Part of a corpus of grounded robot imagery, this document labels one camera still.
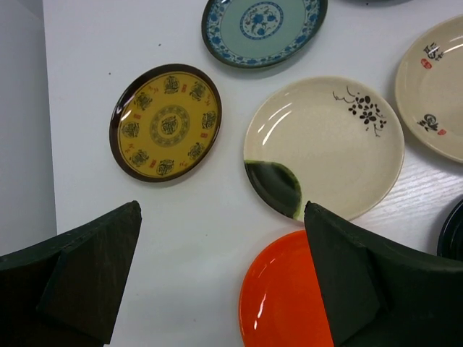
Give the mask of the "black plate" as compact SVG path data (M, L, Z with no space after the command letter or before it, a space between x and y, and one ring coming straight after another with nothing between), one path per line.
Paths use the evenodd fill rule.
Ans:
M440 257L462 261L462 205L460 200L443 224L437 245Z

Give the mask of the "cream plate with green patch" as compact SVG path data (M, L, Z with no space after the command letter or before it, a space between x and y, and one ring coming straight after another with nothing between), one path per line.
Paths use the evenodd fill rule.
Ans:
M301 221L309 202L360 217L395 185L404 134L389 103L345 77L309 77L276 91L244 141L248 179L278 213Z

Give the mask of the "blue floral porcelain plate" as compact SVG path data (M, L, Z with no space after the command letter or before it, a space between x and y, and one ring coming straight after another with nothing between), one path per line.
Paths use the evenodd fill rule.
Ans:
M327 10L321 0L208 1L201 34L211 55L228 66L270 67L301 51Z

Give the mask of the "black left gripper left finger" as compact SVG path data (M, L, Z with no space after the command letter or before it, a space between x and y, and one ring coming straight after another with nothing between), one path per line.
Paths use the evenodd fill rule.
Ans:
M141 223L132 201L1 256L1 345L110 344Z

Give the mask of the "cream plate with calligraphy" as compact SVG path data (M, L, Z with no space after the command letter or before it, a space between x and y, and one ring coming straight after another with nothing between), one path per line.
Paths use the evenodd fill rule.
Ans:
M403 56L394 95L400 116L422 144L462 162L462 16L422 34Z

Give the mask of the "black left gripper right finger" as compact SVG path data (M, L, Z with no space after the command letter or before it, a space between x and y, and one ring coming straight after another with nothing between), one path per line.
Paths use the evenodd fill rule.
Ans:
M461 346L462 262L308 202L305 230L335 346Z

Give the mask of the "orange plate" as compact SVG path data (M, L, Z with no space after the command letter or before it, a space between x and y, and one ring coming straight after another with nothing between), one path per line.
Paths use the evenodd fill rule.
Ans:
M249 267L239 294L245 346L332 346L304 229L269 244Z

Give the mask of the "yellow patterned brown-rim plate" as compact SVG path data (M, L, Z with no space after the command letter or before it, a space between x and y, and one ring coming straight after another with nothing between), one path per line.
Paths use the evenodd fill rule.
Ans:
M165 64L135 79L111 115L114 160L145 182L177 179L210 152L221 126L222 104L212 79L186 64Z

